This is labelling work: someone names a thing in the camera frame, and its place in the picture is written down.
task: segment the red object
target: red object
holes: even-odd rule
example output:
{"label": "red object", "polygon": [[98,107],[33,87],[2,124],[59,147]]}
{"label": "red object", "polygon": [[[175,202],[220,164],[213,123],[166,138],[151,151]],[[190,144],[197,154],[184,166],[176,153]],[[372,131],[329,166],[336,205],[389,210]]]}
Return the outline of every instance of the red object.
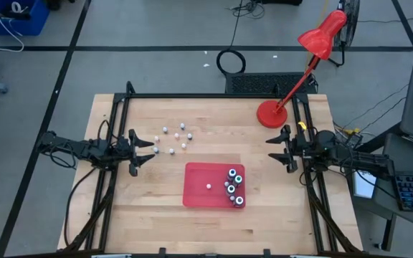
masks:
{"label": "red object", "polygon": [[319,60],[329,58],[333,48],[333,38],[346,23],[346,20],[347,17],[343,11],[333,11],[317,29],[300,35],[298,38],[299,43],[315,56],[302,78],[300,78],[285,99],[279,102],[272,102],[273,104],[276,103],[273,109],[270,108],[270,101],[265,101],[258,107],[256,115],[262,125],[268,128],[278,128],[286,122],[288,118],[288,112],[285,109],[286,103],[305,82],[312,70],[315,69]]}
{"label": "red object", "polygon": [[298,41],[315,56],[327,60],[333,49],[333,38],[345,25],[346,20],[347,16],[343,11],[333,11],[317,29],[300,35]]}
{"label": "red object", "polygon": [[285,108],[281,112],[275,112],[277,106],[278,102],[276,100],[267,100],[257,108],[257,119],[266,128],[278,128],[288,118],[288,112]]}
{"label": "red object", "polygon": [[243,177],[243,182],[235,190],[235,196],[245,198],[245,167],[240,164],[223,163],[187,163],[184,174],[183,205],[187,207],[215,207],[234,208],[234,203],[226,195],[224,182],[227,181],[227,173],[235,169],[237,175]]}

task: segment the red plastic tray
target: red plastic tray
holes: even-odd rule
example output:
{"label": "red plastic tray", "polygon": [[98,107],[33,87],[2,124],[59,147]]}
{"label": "red plastic tray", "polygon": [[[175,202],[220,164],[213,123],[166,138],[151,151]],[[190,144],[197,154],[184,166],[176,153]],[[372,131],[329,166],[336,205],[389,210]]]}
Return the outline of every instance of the red plastic tray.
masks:
{"label": "red plastic tray", "polygon": [[234,208],[226,195],[224,182],[227,181],[229,169],[235,169],[243,177],[243,183],[235,190],[235,196],[245,198],[245,167],[240,164],[222,163],[187,163],[184,174],[183,205],[187,207]]}

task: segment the gray floor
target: gray floor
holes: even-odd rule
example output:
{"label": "gray floor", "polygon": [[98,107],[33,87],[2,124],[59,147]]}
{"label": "gray floor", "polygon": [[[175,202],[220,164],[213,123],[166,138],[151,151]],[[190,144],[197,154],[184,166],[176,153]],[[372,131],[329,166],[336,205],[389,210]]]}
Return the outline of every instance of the gray floor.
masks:
{"label": "gray floor", "polygon": [[[237,0],[92,0],[78,46],[227,45],[234,17],[224,7]],[[267,5],[263,19],[240,19],[235,44],[298,46],[297,36],[315,26],[323,2],[304,0],[299,7]],[[413,1],[400,0],[407,17]],[[24,37],[27,46],[68,46],[84,0],[51,12],[38,37]],[[336,1],[330,0],[328,10]],[[390,0],[361,2],[360,20],[399,19]],[[413,30],[413,21],[409,22]],[[16,45],[0,37],[0,45]],[[354,46],[410,47],[401,23],[360,23]],[[0,52],[0,235],[27,165],[65,52]],[[75,52],[49,129],[81,139],[92,98],[97,93],[122,92],[131,80],[137,92],[223,92],[225,79],[216,68],[217,52]],[[306,52],[243,52],[247,72],[303,71]],[[339,59],[339,53],[333,53]],[[346,64],[335,68],[321,62],[315,72],[320,92],[327,94],[335,121],[352,117],[406,85],[413,52],[348,52]],[[234,57],[224,66],[237,67]],[[390,108],[405,90],[352,123],[363,128]],[[378,134],[399,121],[403,103],[367,130]],[[55,250],[74,172],[53,166],[41,156],[12,234],[6,255]],[[356,210],[364,248],[374,254],[413,257],[413,224],[397,222],[391,252],[373,248],[380,242],[384,220]]]}

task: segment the wooden tabletop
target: wooden tabletop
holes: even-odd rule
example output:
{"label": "wooden tabletop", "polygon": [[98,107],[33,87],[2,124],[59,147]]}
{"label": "wooden tabletop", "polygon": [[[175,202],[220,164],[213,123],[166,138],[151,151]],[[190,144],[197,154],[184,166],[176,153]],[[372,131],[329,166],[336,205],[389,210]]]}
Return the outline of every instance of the wooden tabletop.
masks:
{"label": "wooden tabletop", "polygon": [[[113,95],[95,96],[86,139],[96,138],[99,124],[109,119],[112,100]],[[309,95],[309,100],[314,126],[333,130],[326,96]],[[158,135],[161,140],[156,146],[161,152],[138,170],[138,177],[128,173],[127,163],[119,166],[106,252],[157,253],[165,247],[171,254],[261,254],[263,249],[270,249],[272,254],[315,254],[307,192],[298,180],[302,169],[286,173],[281,163],[267,156],[282,153],[284,144],[265,143],[280,130],[265,128],[257,121],[255,113],[262,101],[131,99],[125,131],[133,128],[140,139],[148,141]],[[294,132],[293,109],[291,105],[286,107],[287,123]],[[119,108],[116,125],[122,105]],[[186,124],[185,131],[179,129],[180,123]],[[168,128],[166,135],[162,133],[164,126]],[[179,133],[181,139],[176,140],[174,133]],[[192,133],[192,141],[186,139],[187,133]],[[182,143],[187,143],[186,150],[182,150]],[[168,154],[169,148],[175,149],[174,156]],[[140,154],[152,152],[151,148],[138,150]],[[246,170],[246,207],[228,210],[183,206],[184,168],[188,162],[241,163]],[[75,183],[89,170],[88,163],[80,162]],[[90,217],[97,178],[98,172],[94,172],[72,198],[70,241]],[[334,221],[362,249],[345,178],[326,172],[325,181]],[[320,222],[324,247],[329,249],[321,217]],[[95,247],[100,229],[101,221],[95,231]],[[60,237],[59,248],[64,246]]]}

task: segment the lamp base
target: lamp base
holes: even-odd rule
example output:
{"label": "lamp base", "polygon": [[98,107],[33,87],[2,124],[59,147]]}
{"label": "lamp base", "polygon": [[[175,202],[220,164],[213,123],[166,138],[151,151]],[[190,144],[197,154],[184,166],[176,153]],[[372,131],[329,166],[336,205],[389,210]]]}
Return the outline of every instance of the lamp base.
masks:
{"label": "lamp base", "polygon": [[266,128],[279,128],[288,118],[288,112],[285,107],[282,107],[282,111],[280,113],[274,113],[277,105],[277,101],[267,100],[261,103],[261,105],[257,108],[257,119]]}

